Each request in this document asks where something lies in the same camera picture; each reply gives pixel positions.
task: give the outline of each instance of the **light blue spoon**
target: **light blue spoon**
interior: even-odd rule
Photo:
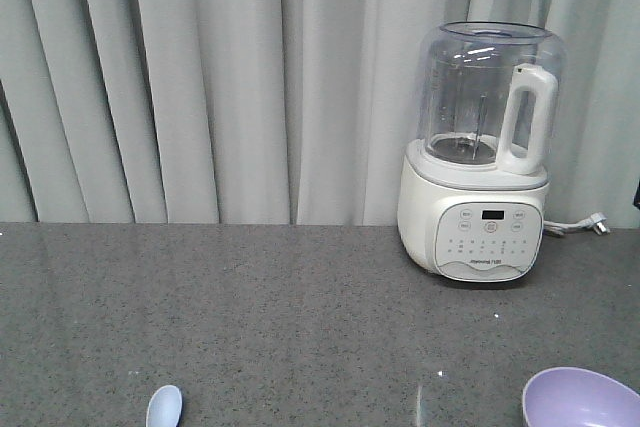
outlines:
[[[147,427],[176,427],[182,413],[182,394],[175,385],[156,390],[147,407]]]

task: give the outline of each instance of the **lavender bowl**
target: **lavender bowl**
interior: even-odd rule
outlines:
[[[640,395],[576,367],[543,370],[522,392],[525,427],[639,427]]]

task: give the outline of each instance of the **gray countertop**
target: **gray countertop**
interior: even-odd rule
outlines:
[[[640,389],[640,231],[545,238],[508,284],[427,274],[393,227],[0,224],[0,424],[519,426],[535,372]]]

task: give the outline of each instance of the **blender base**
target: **blender base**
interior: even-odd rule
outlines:
[[[421,177],[405,157],[398,202],[402,242],[418,265],[451,279],[517,279],[535,262],[548,189],[547,183],[526,190],[445,187]]]

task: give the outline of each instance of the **blender jug handle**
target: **blender jug handle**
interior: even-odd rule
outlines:
[[[541,167],[551,135],[557,90],[557,79],[541,66],[533,64],[515,66],[496,152],[496,166],[499,170],[527,175]],[[535,95],[535,104],[527,154],[519,157],[513,153],[512,146],[524,92],[532,92]]]

